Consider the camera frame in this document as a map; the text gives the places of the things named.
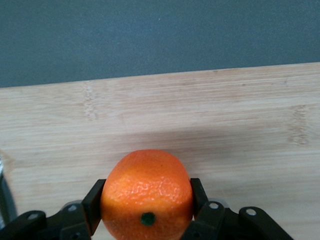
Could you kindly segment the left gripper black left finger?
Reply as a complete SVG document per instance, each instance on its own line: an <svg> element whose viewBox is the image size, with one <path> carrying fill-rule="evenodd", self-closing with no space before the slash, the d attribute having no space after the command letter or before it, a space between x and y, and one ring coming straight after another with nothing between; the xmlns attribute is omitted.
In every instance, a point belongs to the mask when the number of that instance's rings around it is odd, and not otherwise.
<svg viewBox="0 0 320 240"><path fill-rule="evenodd" d="M82 200L66 203L47 217L40 210L27 211L0 231L2 240L90 240L100 221L100 199L105 184L99 179Z"/></svg>

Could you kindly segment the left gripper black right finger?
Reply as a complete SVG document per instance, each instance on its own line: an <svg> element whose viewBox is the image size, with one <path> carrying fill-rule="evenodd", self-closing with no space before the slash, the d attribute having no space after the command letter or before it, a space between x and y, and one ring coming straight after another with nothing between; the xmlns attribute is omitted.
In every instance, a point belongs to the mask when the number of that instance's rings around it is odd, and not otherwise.
<svg viewBox="0 0 320 240"><path fill-rule="evenodd" d="M182 240L291 240L292 237L264 210L246 206L233 212L210 200L199 178L191 178L194 220Z"/></svg>

